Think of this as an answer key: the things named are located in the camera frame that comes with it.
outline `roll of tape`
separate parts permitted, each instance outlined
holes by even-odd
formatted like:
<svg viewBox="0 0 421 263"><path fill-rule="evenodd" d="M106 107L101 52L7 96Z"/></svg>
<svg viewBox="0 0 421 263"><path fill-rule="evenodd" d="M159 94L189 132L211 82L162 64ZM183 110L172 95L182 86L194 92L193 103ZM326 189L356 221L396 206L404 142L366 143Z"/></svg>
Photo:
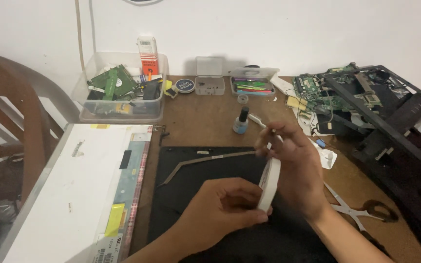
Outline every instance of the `roll of tape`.
<svg viewBox="0 0 421 263"><path fill-rule="evenodd" d="M261 199L258 203L258 209L265 212L269 210L270 204L274 199L277 191L277 182L280 175L280 160L270 158L262 172L259 187L262 189Z"/></svg>

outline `wooden chair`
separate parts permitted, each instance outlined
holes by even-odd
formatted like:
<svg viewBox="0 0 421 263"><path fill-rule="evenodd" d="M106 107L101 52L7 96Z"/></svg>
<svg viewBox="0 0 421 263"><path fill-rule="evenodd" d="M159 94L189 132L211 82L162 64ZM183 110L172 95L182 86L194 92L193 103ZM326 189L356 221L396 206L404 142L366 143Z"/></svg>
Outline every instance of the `wooden chair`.
<svg viewBox="0 0 421 263"><path fill-rule="evenodd" d="M17 124L16 120L21 118L20 115L1 97L6 97L21 112L23 123ZM16 141L10 136L5 137L8 143L0 145L0 158L18 153L24 155L21 188L23 204L57 144L57 139L50 134L50 130L58 138L63 135L63 130L46 112L27 79L1 57L0 124L17 138Z"/></svg>

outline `plastic storage box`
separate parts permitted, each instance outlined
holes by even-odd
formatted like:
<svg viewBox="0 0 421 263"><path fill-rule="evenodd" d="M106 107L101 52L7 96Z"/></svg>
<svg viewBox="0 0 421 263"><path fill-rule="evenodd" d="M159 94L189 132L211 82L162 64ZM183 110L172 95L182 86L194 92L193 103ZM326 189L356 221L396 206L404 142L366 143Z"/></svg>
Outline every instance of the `plastic storage box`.
<svg viewBox="0 0 421 263"><path fill-rule="evenodd" d="M166 78L168 74L168 59L164 54L159 54L159 71L163 82L159 98L155 100L134 101L100 101L88 100L90 92L87 80L99 75L101 69L108 65L120 65L128 67L142 67L139 53L123 52L97 52L87 63L85 71L80 75L72 92L72 99L79 102L84 109L81 111L82 122L102 123L157 123L163 117L164 95ZM98 113L98 109L125 109L131 107L127 114L119 114L115 111Z"/></svg>
<svg viewBox="0 0 421 263"><path fill-rule="evenodd" d="M268 81L271 79L271 77L276 74L277 72L279 72L278 68L271 68L271 67L237 67L236 69L232 70L230 72L230 88L231 88L231 93L233 94L233 96L238 96L240 94L243 93L238 93L235 90L235 87L233 85L233 78L234 77L239 77L239 78L265 78ZM267 93L263 93L263 94L247 94L244 93L248 96L272 96L274 95L274 93L276 93L276 87L274 87L272 85L272 83L268 83L266 88L272 88L272 92L267 92Z"/></svg>
<svg viewBox="0 0 421 263"><path fill-rule="evenodd" d="M225 81L222 74L224 60L221 57L196 57L196 94L223 95Z"/></svg>

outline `yellow tape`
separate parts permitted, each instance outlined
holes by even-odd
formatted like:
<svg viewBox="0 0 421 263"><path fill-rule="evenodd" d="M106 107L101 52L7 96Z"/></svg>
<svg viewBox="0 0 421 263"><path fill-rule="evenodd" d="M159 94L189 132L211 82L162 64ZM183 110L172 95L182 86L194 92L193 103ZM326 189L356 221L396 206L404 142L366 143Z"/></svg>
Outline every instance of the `yellow tape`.
<svg viewBox="0 0 421 263"><path fill-rule="evenodd" d="M92 129L108 129L110 128L109 124L90 124L90 128Z"/></svg>
<svg viewBox="0 0 421 263"><path fill-rule="evenodd" d="M118 229L121 224L121 218L123 217L123 209L124 204L114 204L111 206L111 212L110 217L108 218L105 236L112 237L118 235Z"/></svg>

